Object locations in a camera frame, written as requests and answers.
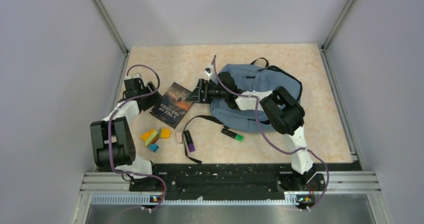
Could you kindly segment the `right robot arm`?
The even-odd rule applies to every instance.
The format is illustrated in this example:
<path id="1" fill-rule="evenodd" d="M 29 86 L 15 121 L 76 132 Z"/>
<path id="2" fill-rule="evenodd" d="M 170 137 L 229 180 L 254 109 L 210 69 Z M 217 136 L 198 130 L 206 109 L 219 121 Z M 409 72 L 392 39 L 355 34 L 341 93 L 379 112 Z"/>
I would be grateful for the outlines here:
<path id="1" fill-rule="evenodd" d="M 293 184 L 307 190 L 316 169 L 307 151 L 302 84 L 282 72 L 222 71 L 217 80 L 199 79 L 187 102 L 208 104 L 209 120 L 246 133 L 277 132 L 290 139 Z"/>

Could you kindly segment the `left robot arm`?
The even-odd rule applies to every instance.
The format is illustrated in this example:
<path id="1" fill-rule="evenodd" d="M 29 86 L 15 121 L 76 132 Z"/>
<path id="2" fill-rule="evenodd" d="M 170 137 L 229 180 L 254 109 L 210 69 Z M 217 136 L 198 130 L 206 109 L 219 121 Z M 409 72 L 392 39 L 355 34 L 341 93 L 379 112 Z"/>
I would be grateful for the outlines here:
<path id="1" fill-rule="evenodd" d="M 134 179 L 141 179 L 141 184 L 149 191 L 160 186 L 159 175 L 153 172 L 151 161 L 137 154 L 131 134 L 130 124 L 141 112 L 156 105 L 162 96 L 156 91 L 153 82 L 144 83 L 137 73 L 124 78 L 124 98 L 105 118 L 90 124 L 91 144 L 95 165 L 103 171 L 125 172 Z"/>

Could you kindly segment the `dark sunset cover book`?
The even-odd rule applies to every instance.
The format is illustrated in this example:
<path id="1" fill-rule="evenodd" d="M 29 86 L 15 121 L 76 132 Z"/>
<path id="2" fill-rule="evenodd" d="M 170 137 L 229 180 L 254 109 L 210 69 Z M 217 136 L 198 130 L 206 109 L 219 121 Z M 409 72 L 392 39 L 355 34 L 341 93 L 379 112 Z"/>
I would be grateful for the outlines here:
<path id="1" fill-rule="evenodd" d="M 162 96 L 162 100 L 151 109 L 150 114 L 176 129 L 194 104 L 186 100 L 191 93 L 190 90 L 174 82 Z"/>

